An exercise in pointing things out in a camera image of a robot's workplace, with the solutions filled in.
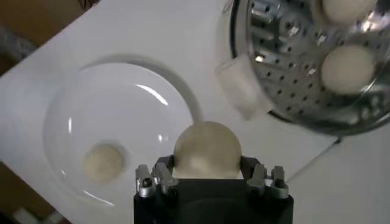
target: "perforated metal tray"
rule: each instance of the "perforated metal tray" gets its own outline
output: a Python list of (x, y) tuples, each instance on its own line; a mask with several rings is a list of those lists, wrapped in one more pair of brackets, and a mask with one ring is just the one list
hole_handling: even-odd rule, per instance
[[(321, 1), (236, 1), (232, 16), (233, 56), (249, 54), (273, 114), (331, 135), (354, 135), (389, 121), (390, 4), (348, 26), (326, 23)], [(343, 45), (369, 48), (375, 57), (372, 83), (343, 96), (321, 83), (321, 64)]]

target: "dough ball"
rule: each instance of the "dough ball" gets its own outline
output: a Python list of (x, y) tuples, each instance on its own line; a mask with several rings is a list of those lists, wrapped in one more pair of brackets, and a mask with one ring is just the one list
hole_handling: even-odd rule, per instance
[(375, 8), (376, 0), (323, 0), (326, 17), (335, 24), (352, 24)]
[(326, 88), (338, 94), (357, 94), (372, 81), (374, 57), (360, 46), (343, 46), (327, 55), (321, 70)]
[(89, 180), (105, 183), (119, 176), (123, 164), (123, 158), (117, 150), (97, 146), (85, 154), (83, 168)]
[(187, 128), (175, 150), (177, 178), (237, 178), (241, 146), (234, 133), (216, 122), (201, 122)]

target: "white plate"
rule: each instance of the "white plate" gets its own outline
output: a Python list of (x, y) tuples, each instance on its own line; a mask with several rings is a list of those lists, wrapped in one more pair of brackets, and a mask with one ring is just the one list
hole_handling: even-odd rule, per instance
[[(151, 169), (158, 157), (172, 154), (192, 123), (180, 93), (158, 74), (137, 65), (103, 64), (80, 71), (52, 101), (44, 147), (54, 172), (73, 192), (104, 206), (132, 205), (135, 169)], [(84, 155), (98, 143), (116, 145), (125, 157), (123, 173), (107, 184), (87, 180), (82, 169)]]

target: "white tabletop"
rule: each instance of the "white tabletop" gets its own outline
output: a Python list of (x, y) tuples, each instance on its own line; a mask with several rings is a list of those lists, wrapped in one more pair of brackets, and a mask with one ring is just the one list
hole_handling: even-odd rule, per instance
[[(43, 150), (48, 105), (77, 71), (101, 62), (142, 61), (170, 71), (198, 120), (231, 128), (243, 154), (291, 177), (334, 138), (258, 114), (242, 120), (221, 91), (219, 30), (225, 0), (102, 1), (0, 79), (0, 159), (74, 223), (132, 223), (128, 207), (101, 208), (58, 180)], [(140, 161), (152, 164), (157, 158)], [(134, 192), (126, 197), (132, 204)]]

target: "white handle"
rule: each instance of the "white handle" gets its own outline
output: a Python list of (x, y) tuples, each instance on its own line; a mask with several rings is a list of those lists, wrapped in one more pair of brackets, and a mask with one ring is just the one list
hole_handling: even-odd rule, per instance
[(216, 76), (228, 100), (245, 120), (251, 120), (259, 111), (268, 113), (272, 110), (247, 55), (240, 55), (217, 67)]

